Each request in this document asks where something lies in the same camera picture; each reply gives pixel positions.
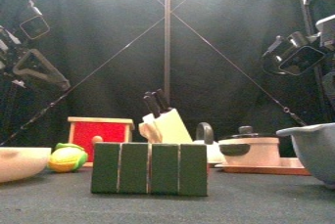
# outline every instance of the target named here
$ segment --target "wooden box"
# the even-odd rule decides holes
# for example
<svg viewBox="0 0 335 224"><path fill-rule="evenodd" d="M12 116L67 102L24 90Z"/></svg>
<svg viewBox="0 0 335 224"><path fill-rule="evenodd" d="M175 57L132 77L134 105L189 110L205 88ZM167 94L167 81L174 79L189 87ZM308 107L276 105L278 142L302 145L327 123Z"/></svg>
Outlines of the wooden box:
<svg viewBox="0 0 335 224"><path fill-rule="evenodd" d="M93 141L116 143L132 141L131 119L68 117L68 121L71 122L68 142L84 148L88 154L85 165L91 165L93 160Z"/></svg>

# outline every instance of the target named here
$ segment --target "pot lid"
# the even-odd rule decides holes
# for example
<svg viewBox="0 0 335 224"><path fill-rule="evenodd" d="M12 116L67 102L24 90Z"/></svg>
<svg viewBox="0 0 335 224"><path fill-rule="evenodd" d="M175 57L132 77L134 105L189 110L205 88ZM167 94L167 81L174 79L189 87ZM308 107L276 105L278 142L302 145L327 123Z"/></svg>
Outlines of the pot lid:
<svg viewBox="0 0 335 224"><path fill-rule="evenodd" d="M238 127L238 133L234 135L223 136L221 140L227 139L242 139L242 138L262 138L262 137L273 137L277 138L277 135L269 133L253 133L252 126L241 126Z"/></svg>

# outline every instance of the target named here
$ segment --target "black table surface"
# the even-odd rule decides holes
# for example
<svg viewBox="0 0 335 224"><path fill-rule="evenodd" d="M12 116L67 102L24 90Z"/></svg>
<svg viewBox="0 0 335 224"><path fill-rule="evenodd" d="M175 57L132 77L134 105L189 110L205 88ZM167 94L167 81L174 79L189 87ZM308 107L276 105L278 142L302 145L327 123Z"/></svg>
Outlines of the black table surface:
<svg viewBox="0 0 335 224"><path fill-rule="evenodd" d="M0 223L335 223L335 191L310 176L210 168L207 197L93 195L91 168L0 185Z"/></svg>

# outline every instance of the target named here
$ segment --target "lid knob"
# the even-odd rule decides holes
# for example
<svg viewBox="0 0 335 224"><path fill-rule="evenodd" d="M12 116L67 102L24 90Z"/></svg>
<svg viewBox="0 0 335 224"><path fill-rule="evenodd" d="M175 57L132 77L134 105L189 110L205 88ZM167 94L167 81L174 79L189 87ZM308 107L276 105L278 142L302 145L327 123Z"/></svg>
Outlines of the lid knob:
<svg viewBox="0 0 335 224"><path fill-rule="evenodd" d="M239 134L252 134L253 133L252 126L239 126L238 133Z"/></svg>

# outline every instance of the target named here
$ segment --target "white bowl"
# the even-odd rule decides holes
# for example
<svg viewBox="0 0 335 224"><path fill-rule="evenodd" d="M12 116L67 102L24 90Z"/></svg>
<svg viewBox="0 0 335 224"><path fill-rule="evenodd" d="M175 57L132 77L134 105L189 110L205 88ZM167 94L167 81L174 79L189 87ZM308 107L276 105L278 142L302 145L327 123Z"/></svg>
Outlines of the white bowl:
<svg viewBox="0 0 335 224"><path fill-rule="evenodd" d="M51 148L0 148L0 183L37 174L49 155Z"/></svg>
<svg viewBox="0 0 335 224"><path fill-rule="evenodd" d="M297 158L309 174L335 189L335 123L281 129L292 138Z"/></svg>

